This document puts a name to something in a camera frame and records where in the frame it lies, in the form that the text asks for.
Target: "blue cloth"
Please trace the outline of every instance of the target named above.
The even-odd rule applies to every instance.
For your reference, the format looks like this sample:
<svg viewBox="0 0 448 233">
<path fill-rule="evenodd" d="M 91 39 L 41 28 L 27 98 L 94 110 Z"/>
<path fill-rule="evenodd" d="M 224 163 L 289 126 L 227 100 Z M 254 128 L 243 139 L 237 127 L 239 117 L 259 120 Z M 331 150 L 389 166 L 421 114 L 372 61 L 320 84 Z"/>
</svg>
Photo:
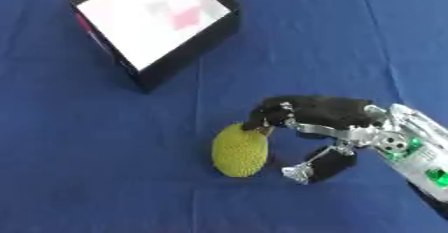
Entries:
<svg viewBox="0 0 448 233">
<path fill-rule="evenodd" d="M 448 125 L 446 0 L 239 0 L 242 28 L 145 95 L 67 0 L 0 0 L 0 232 L 446 232 L 372 152 L 318 185 L 231 179 L 210 142 L 263 98 L 408 104 Z M 320 143 L 278 131 L 298 163 Z"/>
</svg>

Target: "pink patch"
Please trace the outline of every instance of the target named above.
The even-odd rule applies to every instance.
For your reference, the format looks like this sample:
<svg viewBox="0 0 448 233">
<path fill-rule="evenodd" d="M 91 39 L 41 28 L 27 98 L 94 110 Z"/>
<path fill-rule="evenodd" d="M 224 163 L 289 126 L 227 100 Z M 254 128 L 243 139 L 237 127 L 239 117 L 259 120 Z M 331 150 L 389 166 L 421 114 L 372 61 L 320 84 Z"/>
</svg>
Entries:
<svg viewBox="0 0 448 233">
<path fill-rule="evenodd" d="M 172 16 L 174 28 L 180 30 L 197 25 L 199 23 L 200 14 L 201 10 L 199 6 L 192 7 L 179 14 L 174 14 Z"/>
</svg>

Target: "yellow ball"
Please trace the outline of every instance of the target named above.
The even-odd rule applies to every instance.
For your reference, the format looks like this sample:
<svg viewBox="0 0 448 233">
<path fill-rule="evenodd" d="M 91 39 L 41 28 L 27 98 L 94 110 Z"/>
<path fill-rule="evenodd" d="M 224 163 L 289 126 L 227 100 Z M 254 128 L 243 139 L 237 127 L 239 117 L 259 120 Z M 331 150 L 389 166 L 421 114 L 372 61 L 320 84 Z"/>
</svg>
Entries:
<svg viewBox="0 0 448 233">
<path fill-rule="evenodd" d="M 222 130 L 213 141 L 215 167 L 230 177 L 247 177 L 258 171 L 268 157 L 268 140 L 257 130 L 243 131 L 237 123 Z"/>
</svg>

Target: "green light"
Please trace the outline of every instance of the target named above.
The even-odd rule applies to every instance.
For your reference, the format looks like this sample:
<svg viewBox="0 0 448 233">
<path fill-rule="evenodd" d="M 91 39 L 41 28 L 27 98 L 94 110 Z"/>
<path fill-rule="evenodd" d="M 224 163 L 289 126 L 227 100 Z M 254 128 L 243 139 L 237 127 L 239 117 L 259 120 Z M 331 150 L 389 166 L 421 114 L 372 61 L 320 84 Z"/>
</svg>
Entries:
<svg viewBox="0 0 448 233">
<path fill-rule="evenodd" d="M 401 154 L 398 154 L 398 153 L 388 153 L 387 154 L 387 158 L 389 158 L 389 160 L 392 160 L 392 161 L 398 161 L 400 159 L 400 157 L 401 157 Z"/>
<path fill-rule="evenodd" d="M 440 187 L 448 187 L 448 174 L 442 169 L 430 169 L 426 171 L 426 176 Z"/>
<path fill-rule="evenodd" d="M 419 148 L 419 147 L 422 146 L 422 142 L 419 139 L 417 139 L 417 138 L 412 138 L 410 143 L 409 143 L 409 145 L 412 146 L 412 147 Z"/>
</svg>

